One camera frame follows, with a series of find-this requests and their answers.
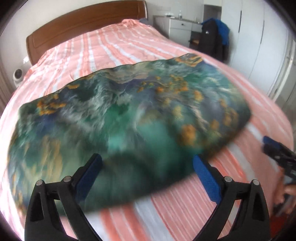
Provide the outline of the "green patterned garment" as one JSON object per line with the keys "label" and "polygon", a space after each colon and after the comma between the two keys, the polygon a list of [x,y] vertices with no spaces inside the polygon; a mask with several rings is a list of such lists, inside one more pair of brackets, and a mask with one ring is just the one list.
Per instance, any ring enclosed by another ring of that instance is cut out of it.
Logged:
{"label": "green patterned garment", "polygon": [[25,214],[35,182],[73,174],[97,153],[103,168],[86,212],[132,202],[193,173],[245,127],[239,89],[200,56],[96,71],[22,105],[8,150],[8,177]]}

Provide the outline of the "white wardrobe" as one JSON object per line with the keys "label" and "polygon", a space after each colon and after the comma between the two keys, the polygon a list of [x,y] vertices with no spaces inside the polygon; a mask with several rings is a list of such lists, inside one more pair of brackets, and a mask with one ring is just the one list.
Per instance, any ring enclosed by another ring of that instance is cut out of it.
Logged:
{"label": "white wardrobe", "polygon": [[230,30],[228,65],[270,94],[287,50],[288,29],[266,1],[222,2],[221,21]]}

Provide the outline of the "dark jacket on chair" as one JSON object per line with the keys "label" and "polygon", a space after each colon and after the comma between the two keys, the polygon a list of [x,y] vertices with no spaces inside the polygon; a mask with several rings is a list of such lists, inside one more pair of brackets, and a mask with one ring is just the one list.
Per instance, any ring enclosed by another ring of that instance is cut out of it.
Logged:
{"label": "dark jacket on chair", "polygon": [[192,29],[190,48],[209,55],[221,62],[229,57],[230,29],[219,19],[210,18],[198,24],[200,30]]}

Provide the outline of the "white bedside cabinet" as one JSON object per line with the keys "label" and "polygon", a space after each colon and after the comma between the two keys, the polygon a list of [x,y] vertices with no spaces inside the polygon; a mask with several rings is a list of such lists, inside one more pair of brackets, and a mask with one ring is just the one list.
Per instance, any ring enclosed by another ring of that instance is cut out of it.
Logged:
{"label": "white bedside cabinet", "polygon": [[167,16],[154,15],[153,27],[167,39],[187,48],[202,32],[202,25],[198,22]]}

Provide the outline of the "brown wooden headboard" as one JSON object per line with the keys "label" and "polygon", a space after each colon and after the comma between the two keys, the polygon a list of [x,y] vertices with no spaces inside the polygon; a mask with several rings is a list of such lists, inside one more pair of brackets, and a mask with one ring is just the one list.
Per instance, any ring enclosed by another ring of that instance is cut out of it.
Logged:
{"label": "brown wooden headboard", "polygon": [[43,54],[74,37],[124,19],[148,18],[146,1],[109,1],[76,9],[44,24],[26,38],[26,47],[32,65]]}

